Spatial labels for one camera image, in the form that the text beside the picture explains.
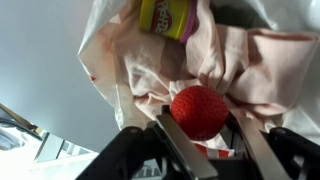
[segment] plastic bag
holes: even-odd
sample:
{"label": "plastic bag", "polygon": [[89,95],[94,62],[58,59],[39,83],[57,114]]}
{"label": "plastic bag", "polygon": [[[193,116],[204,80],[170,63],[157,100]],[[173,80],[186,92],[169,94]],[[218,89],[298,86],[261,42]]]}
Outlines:
{"label": "plastic bag", "polygon": [[[126,0],[95,0],[89,18],[87,29],[79,51],[79,57],[87,70],[91,69],[89,61],[101,59],[99,46],[94,39],[95,34],[126,4]],[[213,0],[218,7],[231,5],[239,9],[254,9],[267,25],[274,30],[281,31],[320,31],[320,20],[317,16],[320,2],[316,0]],[[96,82],[95,86],[103,97],[115,108],[116,120],[119,128],[138,126],[145,128],[150,120],[134,105],[129,87],[121,81],[119,64],[117,62],[97,61],[94,64],[109,69],[105,72],[105,79]]]}

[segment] yellow container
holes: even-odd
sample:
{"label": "yellow container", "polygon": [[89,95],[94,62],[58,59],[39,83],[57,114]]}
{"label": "yellow container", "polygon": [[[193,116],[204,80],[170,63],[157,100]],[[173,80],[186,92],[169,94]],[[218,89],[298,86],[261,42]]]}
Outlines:
{"label": "yellow container", "polygon": [[196,16],[195,0],[143,0],[140,29],[186,42]]}

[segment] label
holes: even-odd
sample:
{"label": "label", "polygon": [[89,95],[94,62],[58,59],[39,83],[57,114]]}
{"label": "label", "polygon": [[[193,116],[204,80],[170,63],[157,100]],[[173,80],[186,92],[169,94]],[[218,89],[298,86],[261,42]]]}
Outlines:
{"label": "label", "polygon": [[172,26],[172,15],[168,0],[157,0],[154,6],[151,31],[163,33]]}

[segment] purple lid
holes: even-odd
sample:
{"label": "purple lid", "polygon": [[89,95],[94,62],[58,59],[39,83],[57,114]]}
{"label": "purple lid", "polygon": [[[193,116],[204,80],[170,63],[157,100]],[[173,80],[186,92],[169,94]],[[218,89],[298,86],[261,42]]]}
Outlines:
{"label": "purple lid", "polygon": [[186,43],[188,38],[191,36],[194,21],[196,19],[196,12],[197,12],[197,2],[195,0],[190,1],[190,9],[186,27],[184,29],[182,38],[180,39],[181,43]]}

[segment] white plastic bag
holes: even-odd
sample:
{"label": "white plastic bag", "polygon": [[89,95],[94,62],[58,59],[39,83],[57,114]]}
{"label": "white plastic bag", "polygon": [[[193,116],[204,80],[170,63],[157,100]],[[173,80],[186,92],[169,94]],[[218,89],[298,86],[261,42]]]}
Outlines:
{"label": "white plastic bag", "polygon": [[[89,75],[91,66],[99,66],[108,69],[104,72],[104,79],[100,82],[96,82],[95,86],[103,97],[115,108],[116,120],[119,128],[138,126],[144,129],[149,118],[134,105],[131,91],[129,87],[121,81],[121,74],[118,73],[119,64],[117,64],[116,61],[108,62],[108,60],[102,60],[102,57],[99,54],[99,48],[101,47],[96,45],[97,40],[94,39],[95,34],[100,28],[115,16],[126,2],[126,0],[94,1],[87,29],[79,51],[79,57]],[[212,2],[217,6],[232,5],[241,9],[253,8],[273,30],[288,32],[320,32],[320,18],[317,15],[317,12],[320,10],[320,2],[317,0],[212,0]],[[314,63],[316,63],[315,61],[317,61],[317,59],[319,59],[319,56],[314,57]],[[319,76],[319,73],[309,74],[311,74],[309,76]],[[315,95],[316,97],[312,100],[320,100],[320,93]],[[314,105],[315,109],[320,109],[319,102],[314,103]],[[284,116],[284,125],[291,129],[295,129],[292,125],[296,123],[286,123],[288,122],[288,117],[289,116],[287,115]],[[297,116],[295,121],[304,122],[307,121],[307,117],[308,124],[304,126],[307,128],[309,126],[309,129],[312,129],[313,137],[314,134],[315,136],[320,137],[320,120],[318,120],[320,118],[316,118],[314,115],[301,115],[299,117]],[[299,129],[296,128],[296,130],[298,130],[298,133],[310,137],[304,132],[299,131]]]}

